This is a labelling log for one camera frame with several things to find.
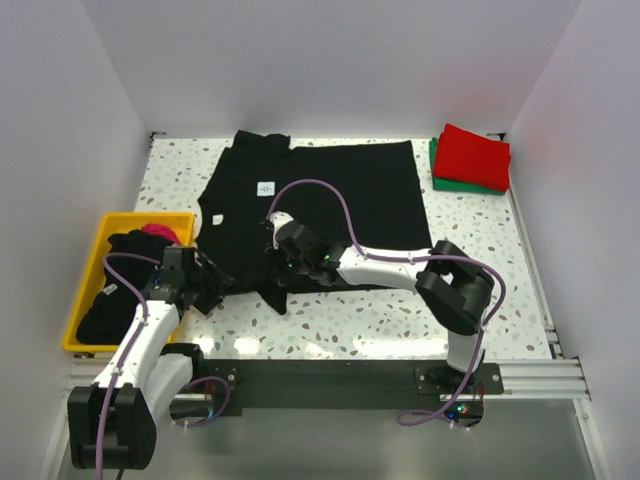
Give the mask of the black t shirt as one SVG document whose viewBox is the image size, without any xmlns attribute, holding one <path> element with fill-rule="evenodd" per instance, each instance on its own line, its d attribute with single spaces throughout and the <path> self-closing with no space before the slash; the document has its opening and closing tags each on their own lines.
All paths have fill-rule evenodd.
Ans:
<svg viewBox="0 0 640 480">
<path fill-rule="evenodd" d="M 386 250 L 429 249 L 432 239 L 412 144 L 291 147 L 282 134 L 238 131 L 198 199 L 198 248 L 236 284 L 257 292 L 277 313 L 290 293 L 275 280 L 268 252 L 269 209 L 290 214 L 320 239 Z"/>
</svg>

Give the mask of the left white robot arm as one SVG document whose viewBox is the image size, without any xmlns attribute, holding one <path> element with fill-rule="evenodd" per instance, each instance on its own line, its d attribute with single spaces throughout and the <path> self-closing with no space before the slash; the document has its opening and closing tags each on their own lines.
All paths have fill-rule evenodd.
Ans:
<svg viewBox="0 0 640 480">
<path fill-rule="evenodd" d="M 122 474 L 149 465 L 157 425 L 182 390 L 221 386 L 222 402 L 201 425 L 220 417 L 233 393 L 227 375 L 207 376 L 198 345 L 168 341 L 189 309 L 208 314 L 221 304 L 233 279 L 198 249 L 170 246 L 138 289 L 113 269 L 116 257 L 105 255 L 103 265 L 136 297 L 136 313 L 108 364 L 90 385 L 74 387 L 67 399 L 72 464 L 98 478 L 107 469 Z"/>
</svg>

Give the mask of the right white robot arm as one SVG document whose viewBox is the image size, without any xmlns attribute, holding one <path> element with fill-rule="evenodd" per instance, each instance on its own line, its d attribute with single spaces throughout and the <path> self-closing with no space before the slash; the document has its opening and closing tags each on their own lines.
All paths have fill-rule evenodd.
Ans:
<svg viewBox="0 0 640 480">
<path fill-rule="evenodd" d="M 321 240 L 284 212 L 271 215 L 270 253 L 280 276 L 306 277 L 330 289 L 380 287 L 419 295 L 447 330 L 445 379 L 459 393 L 481 380 L 477 345 L 494 279 L 455 244 L 439 241 L 425 260 L 417 251 L 376 250 Z"/>
</svg>

